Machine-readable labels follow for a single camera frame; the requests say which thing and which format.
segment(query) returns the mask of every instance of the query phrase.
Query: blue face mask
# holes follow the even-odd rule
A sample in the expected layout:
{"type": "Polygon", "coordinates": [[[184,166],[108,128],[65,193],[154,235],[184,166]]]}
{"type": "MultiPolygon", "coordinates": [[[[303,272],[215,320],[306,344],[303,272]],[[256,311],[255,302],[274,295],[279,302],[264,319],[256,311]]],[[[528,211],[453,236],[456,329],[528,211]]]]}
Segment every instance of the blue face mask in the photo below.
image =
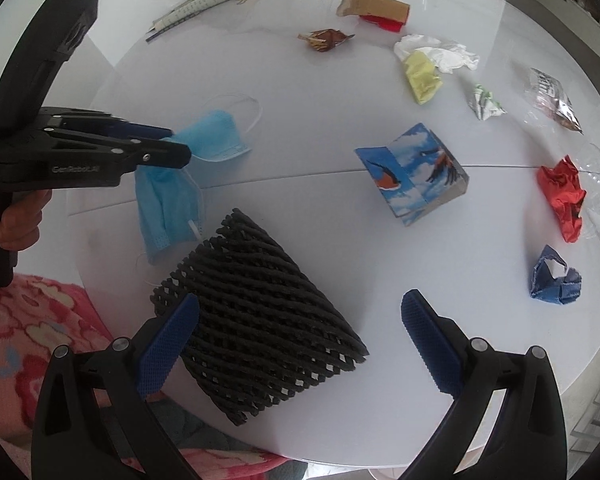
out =
{"type": "MultiPolygon", "coordinates": [[[[194,156],[210,162],[250,150],[241,141],[232,115],[222,110],[165,140],[186,144],[194,156]]],[[[149,263],[154,264],[157,254],[173,244],[200,240],[202,192],[186,170],[139,166],[136,198],[149,263]]]]}

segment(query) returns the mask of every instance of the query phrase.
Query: textured blue pad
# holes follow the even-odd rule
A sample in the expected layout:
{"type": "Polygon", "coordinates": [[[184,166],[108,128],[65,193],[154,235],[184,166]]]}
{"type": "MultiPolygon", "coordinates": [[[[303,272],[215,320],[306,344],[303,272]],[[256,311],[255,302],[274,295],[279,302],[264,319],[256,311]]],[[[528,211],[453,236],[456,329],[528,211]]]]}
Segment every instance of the textured blue pad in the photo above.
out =
{"type": "Polygon", "coordinates": [[[143,399],[161,390],[180,352],[198,325],[199,316],[198,298],[187,294],[146,348],[136,371],[136,389],[143,399]]]}
{"type": "Polygon", "coordinates": [[[435,311],[417,290],[402,298],[402,323],[438,389],[457,399],[462,391],[462,361],[440,329],[435,311]]]}

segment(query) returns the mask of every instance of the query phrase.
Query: glossy tabletop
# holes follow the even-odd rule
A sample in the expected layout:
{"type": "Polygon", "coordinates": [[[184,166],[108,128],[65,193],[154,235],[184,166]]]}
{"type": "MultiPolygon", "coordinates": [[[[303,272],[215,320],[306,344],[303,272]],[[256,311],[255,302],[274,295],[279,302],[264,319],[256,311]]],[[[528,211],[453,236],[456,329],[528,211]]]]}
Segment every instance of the glossy tabletop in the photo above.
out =
{"type": "MultiPolygon", "coordinates": [[[[599,146],[600,98],[547,33],[501,0],[403,1],[412,5],[405,33],[455,40],[482,56],[476,72],[443,75],[445,86],[423,107],[392,52],[400,35],[336,17],[340,0],[250,0],[205,11],[151,44],[140,40],[93,104],[175,130],[216,94],[241,92],[262,105],[251,153],[192,164],[204,188],[204,234],[241,208],[344,314],[370,356],[239,428],[181,362],[165,391],[216,428],[292,458],[406,465],[431,436],[451,398],[438,393],[400,322],[400,300],[411,288],[496,349],[543,346],[561,391],[600,347],[600,219],[576,244],[562,241],[534,168],[562,155],[536,130],[565,132],[526,103],[526,68],[563,82],[599,146]],[[356,37],[326,54],[296,39],[326,27],[356,37]],[[478,121],[466,105],[474,82],[491,88],[509,114],[478,121]],[[465,196],[405,228],[353,149],[384,145],[417,122],[436,131],[470,184],[465,196]],[[582,296],[570,306],[528,296],[545,244],[583,276],[582,296]]],[[[80,275],[115,336],[132,335],[152,316],[147,282],[166,277],[190,249],[176,248],[157,269],[138,264],[144,249],[132,183],[128,176],[117,189],[78,190],[70,199],[80,275]]],[[[474,447],[486,442],[497,408],[496,396],[474,447]]]]}

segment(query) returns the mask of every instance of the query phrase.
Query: red paper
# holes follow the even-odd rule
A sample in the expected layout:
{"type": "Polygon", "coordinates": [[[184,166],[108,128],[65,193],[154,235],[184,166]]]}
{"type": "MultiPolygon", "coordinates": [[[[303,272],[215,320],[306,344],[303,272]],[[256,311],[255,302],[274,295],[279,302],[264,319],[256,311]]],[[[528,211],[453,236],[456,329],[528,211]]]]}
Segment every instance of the red paper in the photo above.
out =
{"type": "Polygon", "coordinates": [[[378,16],[360,16],[360,18],[367,22],[375,23],[378,27],[391,32],[400,32],[400,29],[404,25],[404,23],[396,22],[389,18],[379,18],[378,16]]]}
{"type": "Polygon", "coordinates": [[[587,192],[580,187],[578,170],[571,159],[566,156],[553,169],[541,166],[538,184],[555,212],[562,238],[568,243],[575,242],[582,229],[580,211],[587,192]]]}

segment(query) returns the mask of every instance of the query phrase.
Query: blue box with bird picture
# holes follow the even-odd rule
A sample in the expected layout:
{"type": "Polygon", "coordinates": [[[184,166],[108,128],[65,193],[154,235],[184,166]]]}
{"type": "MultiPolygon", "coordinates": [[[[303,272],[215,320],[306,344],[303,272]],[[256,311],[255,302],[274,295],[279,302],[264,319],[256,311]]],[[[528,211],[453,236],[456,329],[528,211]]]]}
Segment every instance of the blue box with bird picture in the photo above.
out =
{"type": "Polygon", "coordinates": [[[466,171],[422,123],[388,146],[358,148],[356,154],[405,225],[466,193],[469,184],[466,171]]]}

